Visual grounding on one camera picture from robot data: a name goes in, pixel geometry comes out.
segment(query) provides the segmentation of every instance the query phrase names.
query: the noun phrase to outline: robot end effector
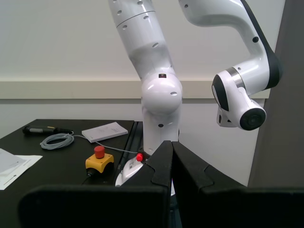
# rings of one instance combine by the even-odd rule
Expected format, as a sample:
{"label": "robot end effector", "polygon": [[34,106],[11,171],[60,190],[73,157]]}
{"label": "robot end effector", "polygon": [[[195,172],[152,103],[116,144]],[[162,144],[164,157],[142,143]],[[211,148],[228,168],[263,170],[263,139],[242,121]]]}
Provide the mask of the robot end effector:
{"label": "robot end effector", "polygon": [[230,26],[241,35],[251,56],[215,76],[212,92],[219,105],[217,122],[222,127],[247,131],[259,128],[266,120],[266,112],[249,96],[275,87],[282,69],[249,5],[245,0],[179,2],[190,23],[201,27]]}

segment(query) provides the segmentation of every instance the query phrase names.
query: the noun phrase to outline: gray wall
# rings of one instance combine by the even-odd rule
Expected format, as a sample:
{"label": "gray wall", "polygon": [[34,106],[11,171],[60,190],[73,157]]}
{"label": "gray wall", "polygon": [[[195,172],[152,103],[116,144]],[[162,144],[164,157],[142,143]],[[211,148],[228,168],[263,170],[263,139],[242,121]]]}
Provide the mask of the gray wall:
{"label": "gray wall", "polygon": [[250,187],[304,187],[304,1],[287,0],[276,53],[284,65],[266,101]]}

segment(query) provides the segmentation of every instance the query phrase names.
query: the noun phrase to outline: white paper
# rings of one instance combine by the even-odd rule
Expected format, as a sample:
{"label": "white paper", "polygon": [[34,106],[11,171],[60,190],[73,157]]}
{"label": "white paper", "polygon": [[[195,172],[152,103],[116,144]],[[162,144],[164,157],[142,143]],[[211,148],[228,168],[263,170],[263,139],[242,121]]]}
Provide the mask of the white paper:
{"label": "white paper", "polygon": [[29,167],[39,161],[42,156],[22,156],[16,155],[19,159],[23,160],[21,164],[0,172],[0,190],[5,190],[11,183],[13,183],[21,174],[23,174]]}
{"label": "white paper", "polygon": [[0,173],[11,169],[19,164],[22,164],[24,160],[21,158],[3,150],[0,149]]}
{"label": "white paper", "polygon": [[82,135],[87,138],[90,143],[110,139],[123,134],[128,134],[128,131],[117,122],[82,131]]}

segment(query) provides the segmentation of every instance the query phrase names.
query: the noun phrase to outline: white wall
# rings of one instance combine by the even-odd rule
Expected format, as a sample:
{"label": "white wall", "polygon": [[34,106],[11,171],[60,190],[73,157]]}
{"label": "white wall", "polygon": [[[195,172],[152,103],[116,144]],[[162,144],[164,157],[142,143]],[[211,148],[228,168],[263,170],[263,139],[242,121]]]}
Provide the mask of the white wall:
{"label": "white wall", "polygon": [[[217,109],[211,99],[184,100],[180,142],[247,185],[258,131],[220,128],[215,121]],[[0,100],[0,138],[43,118],[140,121],[142,110],[140,100]]]}
{"label": "white wall", "polygon": [[[275,49],[285,0],[247,0]],[[248,51],[232,28],[199,28],[153,0],[180,79],[213,79]],[[0,80],[138,79],[106,0],[1,0]]]}

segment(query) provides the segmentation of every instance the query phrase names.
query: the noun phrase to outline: paper sheet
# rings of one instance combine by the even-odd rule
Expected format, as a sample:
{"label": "paper sheet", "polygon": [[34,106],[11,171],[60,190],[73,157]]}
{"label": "paper sheet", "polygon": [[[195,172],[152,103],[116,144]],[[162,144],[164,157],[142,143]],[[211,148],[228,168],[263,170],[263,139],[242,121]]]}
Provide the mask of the paper sheet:
{"label": "paper sheet", "polygon": [[11,183],[13,183],[21,174],[23,174],[28,168],[33,166],[39,161],[42,156],[32,155],[32,156],[22,156],[16,155],[18,159],[23,162],[18,165],[0,172],[0,190],[5,190]]}
{"label": "paper sheet", "polygon": [[22,160],[21,158],[3,149],[0,149],[0,173],[10,168],[13,168],[23,162],[24,160]]}

